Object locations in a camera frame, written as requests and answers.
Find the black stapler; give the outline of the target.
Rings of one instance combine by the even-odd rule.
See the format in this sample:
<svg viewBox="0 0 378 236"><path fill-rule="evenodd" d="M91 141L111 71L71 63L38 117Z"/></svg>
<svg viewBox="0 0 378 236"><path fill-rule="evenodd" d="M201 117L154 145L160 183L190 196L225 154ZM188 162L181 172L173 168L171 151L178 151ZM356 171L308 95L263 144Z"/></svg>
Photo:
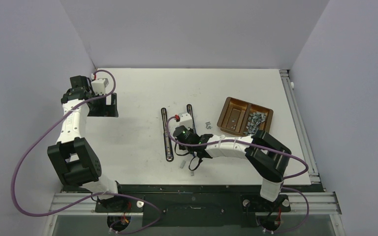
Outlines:
<svg viewBox="0 0 378 236"><path fill-rule="evenodd" d="M174 160L174 155L173 155L172 143L167 133L167 109L161 108L160 112L161 112L162 127L163 127L165 159L167 162L172 162Z"/></svg>

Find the grey staple strip cluster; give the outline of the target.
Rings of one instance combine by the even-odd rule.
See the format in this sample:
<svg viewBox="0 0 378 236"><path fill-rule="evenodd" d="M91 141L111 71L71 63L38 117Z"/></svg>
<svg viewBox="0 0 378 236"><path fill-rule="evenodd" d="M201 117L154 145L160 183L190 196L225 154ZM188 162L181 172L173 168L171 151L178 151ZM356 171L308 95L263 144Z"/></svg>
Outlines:
<svg viewBox="0 0 378 236"><path fill-rule="evenodd" d="M212 124L210 121L206 122L205 124L206 124L206 129L208 130L212 129Z"/></svg>

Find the blue stapler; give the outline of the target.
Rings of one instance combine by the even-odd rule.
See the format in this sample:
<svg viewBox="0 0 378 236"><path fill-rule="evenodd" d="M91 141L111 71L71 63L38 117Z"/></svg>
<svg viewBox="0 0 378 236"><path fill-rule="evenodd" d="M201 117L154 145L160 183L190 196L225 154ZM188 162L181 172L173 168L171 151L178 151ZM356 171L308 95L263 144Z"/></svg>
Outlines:
<svg viewBox="0 0 378 236"><path fill-rule="evenodd" d="M191 119L192 119L192 129L193 129L194 133L196 133L196 127L195 127L195 122L194 122L194 115L193 115L192 105L191 104L187 104L186 108L187 108L187 112L190 114Z"/></svg>

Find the brown wooden tray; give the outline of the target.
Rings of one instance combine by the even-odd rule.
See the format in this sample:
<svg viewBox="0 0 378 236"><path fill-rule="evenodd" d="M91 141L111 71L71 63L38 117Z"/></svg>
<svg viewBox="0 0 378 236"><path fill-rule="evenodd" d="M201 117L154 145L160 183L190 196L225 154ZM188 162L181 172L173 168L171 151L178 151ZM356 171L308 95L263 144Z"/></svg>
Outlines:
<svg viewBox="0 0 378 236"><path fill-rule="evenodd" d="M225 133L235 136L247 136L243 132L247 125L248 115L252 112L267 114L267 120L260 130L270 132L273 110L233 97L226 99L217 126Z"/></svg>

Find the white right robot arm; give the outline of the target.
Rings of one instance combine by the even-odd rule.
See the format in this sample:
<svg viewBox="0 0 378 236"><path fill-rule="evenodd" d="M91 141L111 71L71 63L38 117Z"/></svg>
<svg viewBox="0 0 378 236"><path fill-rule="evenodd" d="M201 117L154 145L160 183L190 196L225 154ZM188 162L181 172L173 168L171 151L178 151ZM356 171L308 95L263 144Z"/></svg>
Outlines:
<svg viewBox="0 0 378 236"><path fill-rule="evenodd" d="M264 210L272 210L278 204L291 151L268 132L257 131L254 135L244 137L213 134L199 136L192 129L181 125L175 128L172 137L200 160L216 157L248 160L262 177L259 206Z"/></svg>

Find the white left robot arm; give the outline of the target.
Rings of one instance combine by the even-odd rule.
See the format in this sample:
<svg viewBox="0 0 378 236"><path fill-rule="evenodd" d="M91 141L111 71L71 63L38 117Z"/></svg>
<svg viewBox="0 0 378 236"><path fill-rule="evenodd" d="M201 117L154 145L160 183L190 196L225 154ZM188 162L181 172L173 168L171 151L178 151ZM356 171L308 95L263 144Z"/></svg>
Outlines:
<svg viewBox="0 0 378 236"><path fill-rule="evenodd" d="M98 204L122 211L127 205L126 196L118 193L116 181L103 174L101 162L85 138L87 117L118 117L116 94L110 95L111 103L107 104L106 78L74 76L70 83L71 88L61 98L66 118L56 143L47 148L47 155L63 186L98 192Z"/></svg>

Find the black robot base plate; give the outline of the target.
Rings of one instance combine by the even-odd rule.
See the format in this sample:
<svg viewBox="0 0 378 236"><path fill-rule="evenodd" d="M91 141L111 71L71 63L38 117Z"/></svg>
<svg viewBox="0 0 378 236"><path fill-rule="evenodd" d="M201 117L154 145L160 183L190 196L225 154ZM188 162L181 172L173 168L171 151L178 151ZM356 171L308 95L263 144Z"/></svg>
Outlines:
<svg viewBox="0 0 378 236"><path fill-rule="evenodd" d="M52 208L68 206L67 216L106 216L116 231L137 220L142 226L255 227L290 215L311 214L322 196L321 186L288 186L274 201L259 195L259 185L134 185L123 184L119 196L103 199L83 187L54 196Z"/></svg>

